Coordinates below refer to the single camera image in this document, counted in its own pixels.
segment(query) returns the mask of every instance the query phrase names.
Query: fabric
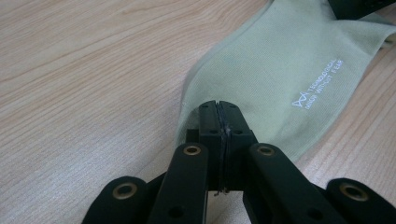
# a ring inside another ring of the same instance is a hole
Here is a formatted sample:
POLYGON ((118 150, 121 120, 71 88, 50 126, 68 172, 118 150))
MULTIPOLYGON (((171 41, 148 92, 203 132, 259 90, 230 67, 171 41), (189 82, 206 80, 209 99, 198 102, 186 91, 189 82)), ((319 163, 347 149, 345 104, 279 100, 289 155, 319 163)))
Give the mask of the fabric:
POLYGON ((337 21, 326 0, 267 4, 189 72, 177 144, 186 129, 198 128, 200 104, 227 101, 240 107, 259 142, 295 161, 333 124, 395 33, 373 15, 337 21))

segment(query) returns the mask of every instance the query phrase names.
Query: table surface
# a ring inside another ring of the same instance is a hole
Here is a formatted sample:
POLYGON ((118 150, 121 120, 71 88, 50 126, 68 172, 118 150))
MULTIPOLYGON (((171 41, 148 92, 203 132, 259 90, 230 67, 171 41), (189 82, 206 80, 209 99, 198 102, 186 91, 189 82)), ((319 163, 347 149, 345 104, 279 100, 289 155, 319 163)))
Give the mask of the table surface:
MULTIPOLYGON (((150 181, 174 151, 189 69, 264 0, 0 1, 0 222, 79 223, 112 179, 150 181)), ((396 5, 379 13, 396 23, 396 5)), ((396 46, 297 166, 396 205, 396 46)), ((208 223, 248 223, 241 194, 208 223)))

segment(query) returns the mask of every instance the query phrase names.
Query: wood grain surface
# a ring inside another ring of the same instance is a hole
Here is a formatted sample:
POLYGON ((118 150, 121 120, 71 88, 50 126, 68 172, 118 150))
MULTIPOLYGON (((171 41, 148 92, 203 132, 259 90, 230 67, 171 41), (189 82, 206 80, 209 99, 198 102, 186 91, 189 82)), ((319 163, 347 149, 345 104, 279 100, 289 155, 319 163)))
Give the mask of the wood grain surface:
MULTIPOLYGON (((188 70, 265 0, 0 1, 0 223, 80 223, 112 179, 150 181, 174 151, 188 70)), ((396 23, 396 5, 380 14, 396 23)), ((396 46, 299 161, 396 205, 396 46)), ((208 223, 248 223, 241 194, 208 223)))

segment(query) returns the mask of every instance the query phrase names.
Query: wooden table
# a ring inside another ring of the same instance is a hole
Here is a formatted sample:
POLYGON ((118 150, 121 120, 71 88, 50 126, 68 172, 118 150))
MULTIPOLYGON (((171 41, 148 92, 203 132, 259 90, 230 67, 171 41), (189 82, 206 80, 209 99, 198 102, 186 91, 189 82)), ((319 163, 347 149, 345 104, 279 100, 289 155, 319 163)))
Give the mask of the wooden table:
MULTIPOLYGON (((265 3, 0 1, 0 223, 79 223, 110 180, 164 172, 186 73, 265 3)), ((395 5, 380 13, 396 23, 395 5)), ((396 204, 395 148, 393 47, 296 164, 396 204)), ((248 223, 240 199, 211 197, 208 223, 248 223)))

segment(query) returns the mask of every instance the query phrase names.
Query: light green cloth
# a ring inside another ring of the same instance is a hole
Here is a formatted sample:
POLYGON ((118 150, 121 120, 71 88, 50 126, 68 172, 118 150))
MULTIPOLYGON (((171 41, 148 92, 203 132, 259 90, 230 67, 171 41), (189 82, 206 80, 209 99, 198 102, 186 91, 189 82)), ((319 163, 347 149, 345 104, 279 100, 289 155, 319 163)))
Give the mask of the light green cloth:
POLYGON ((326 0, 275 0, 219 43, 188 74, 177 128, 198 128, 196 107, 238 105, 259 142, 291 160, 333 124, 392 25, 337 21, 326 0))

